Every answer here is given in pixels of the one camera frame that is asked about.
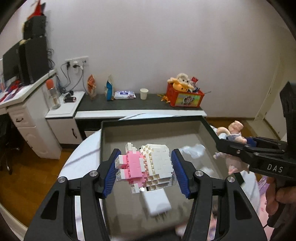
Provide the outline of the person's right hand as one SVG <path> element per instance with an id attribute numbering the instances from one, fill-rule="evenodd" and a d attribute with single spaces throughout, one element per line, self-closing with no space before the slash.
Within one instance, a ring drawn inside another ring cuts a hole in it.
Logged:
<path id="1" fill-rule="evenodd" d="M 285 187 L 276 191 L 275 179 L 268 177 L 269 187 L 265 193 L 266 196 L 266 212 L 274 215 L 278 210 L 279 204 L 292 204 L 296 201 L 296 187 Z"/>

